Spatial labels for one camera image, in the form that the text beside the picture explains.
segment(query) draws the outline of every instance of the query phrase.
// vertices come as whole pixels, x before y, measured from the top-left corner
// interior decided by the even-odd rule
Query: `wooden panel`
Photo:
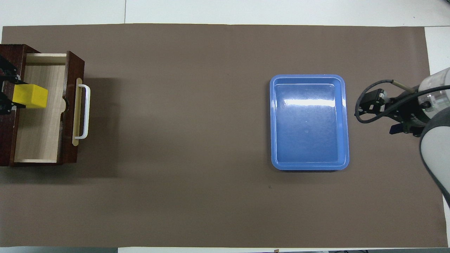
[[[23,78],[27,53],[38,53],[27,45],[0,45],[0,54],[17,67],[17,74]],[[5,82],[3,93],[13,97],[14,84]],[[20,110],[12,111],[10,115],[0,115],[0,166],[14,164],[16,134]]]
[[[55,165],[55,160],[45,160],[45,159],[21,159],[20,164],[21,166],[44,166],[44,165]]]
[[[27,54],[27,65],[35,63],[66,64],[67,54]]]
[[[73,137],[72,144],[74,146],[78,146],[80,140],[75,139],[75,136],[80,135],[80,117],[81,117],[81,94],[83,90],[81,87],[78,87],[79,84],[82,84],[83,80],[81,78],[76,79],[76,92],[75,92],[75,115],[73,118]]]
[[[26,65],[24,81],[49,91],[47,107],[23,110],[14,161],[56,163],[58,159],[65,65]]]
[[[59,163],[75,163],[77,161],[78,146],[72,144],[73,119],[75,116],[77,78],[83,79],[85,62],[74,53],[67,52],[66,63],[66,85],[64,98],[68,103],[68,109],[63,113],[63,136],[61,140],[61,150]]]

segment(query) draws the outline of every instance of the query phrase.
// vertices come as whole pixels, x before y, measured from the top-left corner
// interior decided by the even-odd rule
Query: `blue tray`
[[[345,83],[337,75],[270,81],[272,163],[284,171],[335,171],[349,162]]]

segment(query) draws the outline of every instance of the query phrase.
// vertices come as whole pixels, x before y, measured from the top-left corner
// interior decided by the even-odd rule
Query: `yellow cube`
[[[27,108],[47,107],[49,91],[36,84],[16,84],[14,86],[13,102],[23,104]]]

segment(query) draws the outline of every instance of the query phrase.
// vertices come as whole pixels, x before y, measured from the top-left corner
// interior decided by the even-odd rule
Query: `white handle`
[[[88,129],[89,129],[90,88],[87,85],[84,85],[84,84],[78,84],[78,87],[86,89],[85,119],[84,119],[84,126],[83,126],[83,135],[82,136],[75,136],[75,139],[81,140],[81,139],[84,139],[84,138],[87,137],[87,132],[88,132]]]

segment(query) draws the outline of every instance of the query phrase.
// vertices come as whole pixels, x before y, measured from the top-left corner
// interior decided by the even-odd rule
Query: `brown paper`
[[[92,97],[78,163],[1,170],[0,246],[447,246],[419,139],[353,116],[372,82],[429,75],[422,27],[5,27],[3,43],[74,52]],[[345,170],[272,166],[277,74],[344,78]]]

